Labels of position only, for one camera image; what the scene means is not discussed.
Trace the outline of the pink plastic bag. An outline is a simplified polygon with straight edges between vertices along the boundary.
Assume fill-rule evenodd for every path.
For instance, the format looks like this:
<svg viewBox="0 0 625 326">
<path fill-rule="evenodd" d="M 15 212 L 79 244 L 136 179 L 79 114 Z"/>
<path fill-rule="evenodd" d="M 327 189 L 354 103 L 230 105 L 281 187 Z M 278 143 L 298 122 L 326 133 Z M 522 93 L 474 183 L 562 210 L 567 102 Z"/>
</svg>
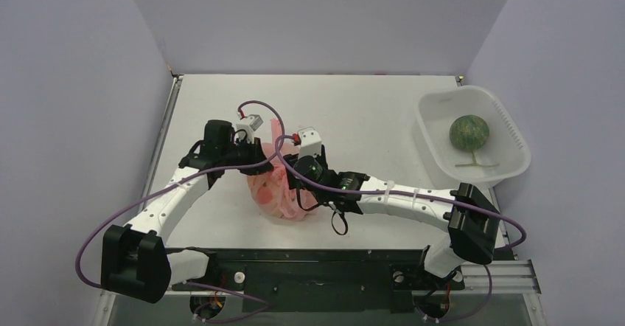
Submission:
<svg viewBox="0 0 625 326">
<path fill-rule="evenodd" d="M 300 190 L 300 204 L 295 190 L 291 190 L 287 180 L 287 170 L 277 157 L 271 160 L 273 170 L 259 176 L 248 176 L 247 183 L 252 199 L 266 214 L 276 218 L 300 221 L 310 212 L 303 208 L 311 208 L 317 204 L 313 195 Z"/>
</svg>

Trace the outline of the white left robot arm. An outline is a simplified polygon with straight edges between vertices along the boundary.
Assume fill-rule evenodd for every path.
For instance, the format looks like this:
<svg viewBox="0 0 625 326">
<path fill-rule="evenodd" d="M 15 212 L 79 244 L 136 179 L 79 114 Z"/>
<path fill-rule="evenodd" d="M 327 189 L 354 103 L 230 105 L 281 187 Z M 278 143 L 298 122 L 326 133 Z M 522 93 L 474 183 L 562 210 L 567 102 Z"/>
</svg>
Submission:
<svg viewBox="0 0 625 326">
<path fill-rule="evenodd" d="M 173 285 L 192 280 L 202 289 L 216 286 L 220 269 L 205 252 L 168 252 L 166 243 L 186 212 L 207 193 L 226 169 L 247 176 L 272 171 L 255 131 L 257 114 L 232 124 L 209 120 L 203 138 L 182 157 L 164 193 L 124 226 L 112 225 L 102 239 L 100 284 L 107 290 L 149 303 Z"/>
</svg>

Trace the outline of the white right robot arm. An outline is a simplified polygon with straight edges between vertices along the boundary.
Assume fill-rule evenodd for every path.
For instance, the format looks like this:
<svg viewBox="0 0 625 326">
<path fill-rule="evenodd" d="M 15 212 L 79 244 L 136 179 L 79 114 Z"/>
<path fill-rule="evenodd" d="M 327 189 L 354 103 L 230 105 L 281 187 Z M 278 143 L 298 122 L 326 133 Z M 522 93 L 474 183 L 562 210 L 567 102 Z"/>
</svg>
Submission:
<svg viewBox="0 0 625 326">
<path fill-rule="evenodd" d="M 417 280 L 426 287 L 437 285 L 465 262 L 488 265 L 494 259 L 499 213 L 471 184 L 426 190 L 364 173 L 337 173 L 320 156 L 287 155 L 281 161 L 290 188 L 310 192 L 317 205 L 332 208 L 341 218 L 347 213 L 389 215 L 443 231 L 444 237 L 425 248 L 415 268 Z"/>
</svg>

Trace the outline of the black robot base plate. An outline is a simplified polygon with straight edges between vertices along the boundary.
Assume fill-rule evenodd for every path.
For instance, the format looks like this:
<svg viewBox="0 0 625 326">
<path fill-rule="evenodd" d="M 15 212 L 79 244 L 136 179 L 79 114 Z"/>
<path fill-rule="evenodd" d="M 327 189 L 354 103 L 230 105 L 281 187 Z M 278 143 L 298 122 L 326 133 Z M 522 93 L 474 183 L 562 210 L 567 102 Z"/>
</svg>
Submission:
<svg viewBox="0 0 625 326">
<path fill-rule="evenodd" d="M 205 276 L 174 291 L 237 297 L 208 285 L 250 295 L 242 311 L 268 302 L 272 312 L 412 313 L 419 299 L 440 301 L 465 288 L 460 274 L 432 277 L 422 266 L 422 250 L 397 249 L 204 249 L 210 258 Z"/>
</svg>

